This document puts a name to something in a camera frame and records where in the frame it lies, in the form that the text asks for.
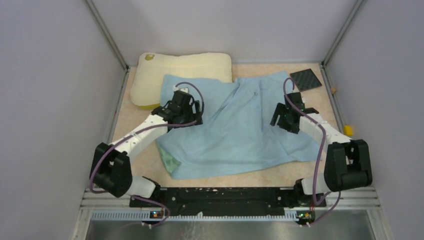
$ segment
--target small yellow block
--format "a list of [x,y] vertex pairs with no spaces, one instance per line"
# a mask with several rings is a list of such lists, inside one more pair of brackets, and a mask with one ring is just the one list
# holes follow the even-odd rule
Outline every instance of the small yellow block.
[[344,135],[349,137],[354,135],[354,131],[352,130],[351,125],[344,125],[343,132],[344,132]]
[[337,87],[332,87],[332,88],[330,88],[330,93],[332,94],[332,95],[334,95],[335,93],[337,92]]

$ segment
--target yellow pillow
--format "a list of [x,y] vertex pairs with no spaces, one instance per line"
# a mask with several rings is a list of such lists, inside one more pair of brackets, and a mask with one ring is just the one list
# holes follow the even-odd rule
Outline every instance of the yellow pillow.
[[232,83],[231,58],[225,53],[169,56],[146,52],[140,56],[129,95],[132,103],[146,109],[159,105],[166,74],[182,78],[218,79]]

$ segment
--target work surface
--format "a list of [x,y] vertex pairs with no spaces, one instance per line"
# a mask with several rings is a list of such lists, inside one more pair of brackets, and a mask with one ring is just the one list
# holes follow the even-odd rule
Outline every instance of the work surface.
[[[320,67],[317,63],[303,64],[236,64],[232,66],[233,80],[237,77],[255,77],[280,71],[288,74],[305,69],[312,69],[323,86],[302,92],[307,108],[315,108],[333,127],[336,120],[330,100],[324,86]],[[129,131],[140,125],[152,110],[143,110],[134,105],[130,99],[130,89],[134,82],[136,68],[132,67],[119,110],[113,140],[120,139]],[[288,162],[267,169],[228,176],[199,179],[172,179],[165,170],[156,143],[150,144],[135,159],[132,174],[145,176],[162,187],[292,187],[297,179],[311,177],[314,173],[315,161]],[[324,161],[320,164],[320,172],[324,170]]]

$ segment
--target green logo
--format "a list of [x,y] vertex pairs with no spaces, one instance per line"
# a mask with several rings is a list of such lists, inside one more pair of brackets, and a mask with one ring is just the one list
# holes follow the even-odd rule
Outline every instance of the green logo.
[[154,54],[146,54],[146,57],[144,59],[146,59],[147,61],[152,60],[155,57]]

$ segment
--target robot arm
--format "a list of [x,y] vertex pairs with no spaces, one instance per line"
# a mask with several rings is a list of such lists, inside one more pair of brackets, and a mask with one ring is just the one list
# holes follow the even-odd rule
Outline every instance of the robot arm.
[[172,128],[188,126],[191,123],[202,124],[200,103],[194,101],[193,96],[188,93],[188,88],[178,89],[174,92],[172,100],[165,106],[155,108],[134,130],[110,145],[102,142],[96,147],[90,176],[101,158],[104,159],[94,173],[93,183],[117,198],[124,194],[150,198],[159,185],[146,177],[132,175],[134,159],[150,143]]
[[[300,92],[289,93],[288,98],[311,121],[300,114],[285,100],[278,103],[271,125],[277,125],[288,132],[297,134],[300,130],[310,135],[318,144],[323,139],[321,125],[325,129],[322,151],[326,153],[324,173],[317,175],[316,193],[339,192],[369,186],[373,180],[370,154],[364,140],[353,140],[334,129],[314,108],[305,108]],[[301,188],[304,195],[313,194],[313,177],[299,179],[295,188]]]

